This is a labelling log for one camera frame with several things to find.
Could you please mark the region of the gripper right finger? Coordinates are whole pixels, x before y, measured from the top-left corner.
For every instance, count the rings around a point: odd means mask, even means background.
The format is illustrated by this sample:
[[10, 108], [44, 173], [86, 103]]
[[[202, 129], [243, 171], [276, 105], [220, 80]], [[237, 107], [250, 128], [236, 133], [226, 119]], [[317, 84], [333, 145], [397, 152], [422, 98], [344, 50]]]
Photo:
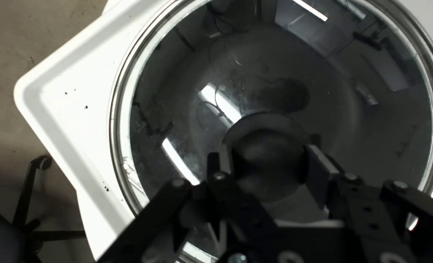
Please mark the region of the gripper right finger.
[[368, 186], [316, 145], [306, 145], [305, 156], [305, 184], [329, 218], [344, 223], [354, 263], [433, 263], [431, 196], [401, 181]]

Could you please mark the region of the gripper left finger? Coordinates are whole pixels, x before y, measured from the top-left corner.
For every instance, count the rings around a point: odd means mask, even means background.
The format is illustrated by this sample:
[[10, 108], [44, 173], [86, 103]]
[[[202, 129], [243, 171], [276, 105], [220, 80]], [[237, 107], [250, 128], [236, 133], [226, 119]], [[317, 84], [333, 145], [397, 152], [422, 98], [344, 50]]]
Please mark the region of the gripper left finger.
[[156, 196], [98, 259], [98, 263], [203, 263], [184, 247], [193, 228], [206, 224], [218, 251], [210, 263], [277, 263], [273, 218], [238, 186], [233, 157], [223, 148], [208, 155], [208, 178], [193, 186], [184, 179], [163, 185]]

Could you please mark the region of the glass lid with metal rim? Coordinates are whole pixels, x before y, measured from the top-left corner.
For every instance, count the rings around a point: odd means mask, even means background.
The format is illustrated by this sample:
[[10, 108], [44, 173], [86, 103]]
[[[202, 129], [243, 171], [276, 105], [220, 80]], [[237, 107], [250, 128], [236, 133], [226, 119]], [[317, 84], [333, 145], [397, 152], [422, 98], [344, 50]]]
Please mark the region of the glass lid with metal rim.
[[[398, 0], [172, 0], [119, 72], [110, 139], [133, 220], [168, 181], [205, 182], [226, 148], [277, 225], [277, 263], [354, 263], [305, 184], [305, 147], [433, 198], [433, 43]], [[184, 251], [217, 260], [206, 224]]]

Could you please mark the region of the black office chair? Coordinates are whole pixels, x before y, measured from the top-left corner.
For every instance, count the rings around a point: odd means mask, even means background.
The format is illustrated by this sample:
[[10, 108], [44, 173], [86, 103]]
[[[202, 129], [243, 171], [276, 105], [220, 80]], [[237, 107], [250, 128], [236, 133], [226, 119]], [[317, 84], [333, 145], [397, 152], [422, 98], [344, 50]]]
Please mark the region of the black office chair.
[[0, 214], [0, 263], [42, 263], [38, 253], [46, 242], [85, 239], [84, 231], [38, 231], [41, 220], [27, 221], [34, 182], [39, 171], [46, 171], [53, 159], [41, 155], [28, 165], [13, 220]]

